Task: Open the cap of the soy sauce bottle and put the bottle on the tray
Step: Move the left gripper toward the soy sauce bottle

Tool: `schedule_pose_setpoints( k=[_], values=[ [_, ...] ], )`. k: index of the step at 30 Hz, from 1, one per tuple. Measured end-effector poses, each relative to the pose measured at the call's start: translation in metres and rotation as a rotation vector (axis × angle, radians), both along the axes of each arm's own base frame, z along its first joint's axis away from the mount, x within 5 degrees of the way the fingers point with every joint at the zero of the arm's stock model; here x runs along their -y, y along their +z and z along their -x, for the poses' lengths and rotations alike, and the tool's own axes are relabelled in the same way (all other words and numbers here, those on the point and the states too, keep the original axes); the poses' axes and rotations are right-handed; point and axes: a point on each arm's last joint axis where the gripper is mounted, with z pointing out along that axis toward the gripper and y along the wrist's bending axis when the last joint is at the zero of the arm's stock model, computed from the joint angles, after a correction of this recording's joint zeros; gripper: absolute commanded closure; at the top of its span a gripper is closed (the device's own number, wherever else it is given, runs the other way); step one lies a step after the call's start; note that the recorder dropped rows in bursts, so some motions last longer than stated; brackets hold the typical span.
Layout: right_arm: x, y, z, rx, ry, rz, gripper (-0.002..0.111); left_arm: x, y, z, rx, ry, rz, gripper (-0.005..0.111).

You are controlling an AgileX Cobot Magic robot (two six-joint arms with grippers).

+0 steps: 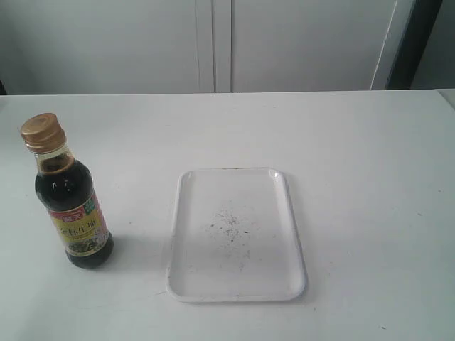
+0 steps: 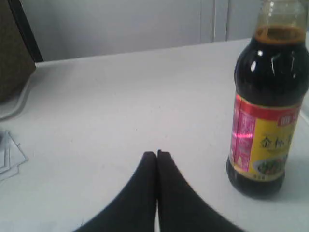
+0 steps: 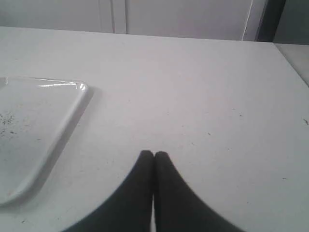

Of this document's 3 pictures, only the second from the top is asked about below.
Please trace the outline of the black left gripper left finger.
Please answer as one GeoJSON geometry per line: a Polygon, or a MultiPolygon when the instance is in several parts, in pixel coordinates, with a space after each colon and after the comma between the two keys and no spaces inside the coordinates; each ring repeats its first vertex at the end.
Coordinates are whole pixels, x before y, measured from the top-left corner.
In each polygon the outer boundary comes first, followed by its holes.
{"type": "Polygon", "coordinates": [[[77,232],[154,232],[157,157],[144,152],[134,174],[113,199],[77,232]]]}

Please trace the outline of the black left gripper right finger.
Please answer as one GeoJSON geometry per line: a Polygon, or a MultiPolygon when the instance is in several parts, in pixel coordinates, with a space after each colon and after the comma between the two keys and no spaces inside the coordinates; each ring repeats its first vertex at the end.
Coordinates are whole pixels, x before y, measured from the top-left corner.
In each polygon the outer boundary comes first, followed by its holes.
{"type": "Polygon", "coordinates": [[[167,151],[157,152],[157,187],[161,232],[242,231],[199,197],[167,151]]]}

